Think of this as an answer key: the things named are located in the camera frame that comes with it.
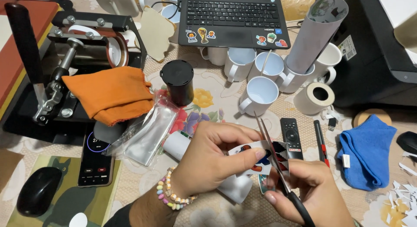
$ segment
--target yellow flower print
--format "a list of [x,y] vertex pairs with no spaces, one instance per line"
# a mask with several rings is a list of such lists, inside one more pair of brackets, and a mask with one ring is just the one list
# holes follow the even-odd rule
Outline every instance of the yellow flower print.
[[[402,203],[401,199],[398,199],[397,203],[398,206],[395,205],[394,209],[391,208],[391,205],[386,204],[384,204],[380,209],[381,220],[390,227],[402,227],[403,222],[401,219],[406,216],[404,212],[409,210],[409,208],[404,203]],[[391,217],[389,222],[387,222],[388,214]]]
[[202,88],[194,89],[194,100],[193,103],[201,108],[207,108],[213,104],[213,97],[210,91],[206,91]]

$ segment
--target orange cloth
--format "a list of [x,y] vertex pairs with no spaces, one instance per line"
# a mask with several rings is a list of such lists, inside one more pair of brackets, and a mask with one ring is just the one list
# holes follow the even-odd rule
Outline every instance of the orange cloth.
[[118,67],[94,74],[63,76],[68,89],[80,100],[88,117],[107,126],[136,118],[154,105],[141,69]]

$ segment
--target smartphone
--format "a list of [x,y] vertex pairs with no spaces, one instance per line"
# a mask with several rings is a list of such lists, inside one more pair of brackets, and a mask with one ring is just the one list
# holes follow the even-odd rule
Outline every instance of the smartphone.
[[108,186],[113,179],[114,156],[101,154],[110,144],[96,139],[93,130],[94,123],[89,123],[84,136],[78,187]]

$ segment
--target black mouse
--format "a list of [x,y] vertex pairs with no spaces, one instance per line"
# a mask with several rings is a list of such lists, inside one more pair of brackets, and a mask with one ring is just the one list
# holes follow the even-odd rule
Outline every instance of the black mouse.
[[[417,134],[413,132],[405,132],[398,136],[397,144],[406,152],[417,154]],[[417,158],[410,156],[411,160],[417,162]]]
[[43,167],[36,170],[23,185],[16,208],[25,217],[39,217],[49,208],[62,172],[58,168]]

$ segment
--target laptop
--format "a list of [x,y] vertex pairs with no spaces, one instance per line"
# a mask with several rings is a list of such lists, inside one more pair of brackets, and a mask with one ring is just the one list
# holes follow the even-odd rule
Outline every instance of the laptop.
[[280,0],[182,0],[178,43],[289,49]]

